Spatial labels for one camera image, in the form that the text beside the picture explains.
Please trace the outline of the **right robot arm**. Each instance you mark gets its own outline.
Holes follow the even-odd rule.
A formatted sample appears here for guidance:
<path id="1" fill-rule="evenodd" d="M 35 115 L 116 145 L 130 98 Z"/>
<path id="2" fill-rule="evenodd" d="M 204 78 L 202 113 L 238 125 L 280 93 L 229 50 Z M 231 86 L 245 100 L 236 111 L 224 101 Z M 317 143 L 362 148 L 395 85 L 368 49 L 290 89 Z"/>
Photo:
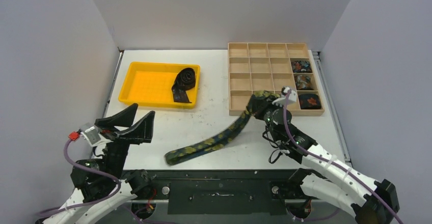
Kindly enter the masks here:
<path id="1" fill-rule="evenodd" d="M 326 201 L 351 215 L 356 223 L 402 223 L 395 185 L 353 169 L 292 125 L 282 99 L 252 102 L 247 111 L 264 121 L 272 140 L 302 165 L 288 183 L 291 196 Z"/>

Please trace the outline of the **blue yellow floral tie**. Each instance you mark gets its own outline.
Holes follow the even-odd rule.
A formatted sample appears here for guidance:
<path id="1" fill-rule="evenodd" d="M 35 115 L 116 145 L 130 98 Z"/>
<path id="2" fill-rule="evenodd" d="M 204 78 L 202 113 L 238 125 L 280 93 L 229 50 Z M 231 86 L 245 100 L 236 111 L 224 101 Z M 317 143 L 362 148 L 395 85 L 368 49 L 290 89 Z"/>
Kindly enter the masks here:
<path id="1" fill-rule="evenodd" d="M 255 117 L 255 105 L 258 101 L 274 101 L 279 96 L 280 94 L 267 90 L 252 93 L 244 110 L 225 130 L 198 143 L 169 151 L 164 155 L 165 162 L 173 166 L 222 149 L 241 133 L 251 117 Z"/>

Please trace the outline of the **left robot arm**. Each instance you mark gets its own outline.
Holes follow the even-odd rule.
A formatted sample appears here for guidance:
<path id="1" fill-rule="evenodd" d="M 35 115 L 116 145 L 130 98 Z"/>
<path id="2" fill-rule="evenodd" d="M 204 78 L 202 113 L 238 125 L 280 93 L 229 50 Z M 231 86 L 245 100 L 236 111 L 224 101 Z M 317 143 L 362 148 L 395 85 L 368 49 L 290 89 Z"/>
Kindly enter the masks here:
<path id="1" fill-rule="evenodd" d="M 39 212 L 36 223 L 96 223 L 122 204 L 151 195 L 153 176 L 146 170 L 123 171 L 130 146 L 150 143 L 153 138 L 155 112 L 135 122 L 137 110 L 134 103 L 68 136 L 63 154 L 73 166 L 70 177 L 74 190 L 62 206 Z M 92 148 L 102 146 L 102 155 L 73 161 L 68 148 L 80 137 Z"/>

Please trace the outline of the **yellow plastic tray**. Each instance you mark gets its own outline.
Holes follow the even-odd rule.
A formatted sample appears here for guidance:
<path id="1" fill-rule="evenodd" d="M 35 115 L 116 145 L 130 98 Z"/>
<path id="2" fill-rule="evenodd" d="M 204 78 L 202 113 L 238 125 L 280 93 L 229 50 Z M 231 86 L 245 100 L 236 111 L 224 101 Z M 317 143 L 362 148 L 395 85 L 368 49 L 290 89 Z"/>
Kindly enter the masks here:
<path id="1" fill-rule="evenodd" d="M 187 67 L 193 68 L 196 74 L 195 87 L 186 92 L 191 103 L 174 102 L 171 87 L 177 74 Z M 193 64 L 132 62 L 118 100 L 144 107 L 192 109 L 197 102 L 200 71 L 201 67 Z"/>

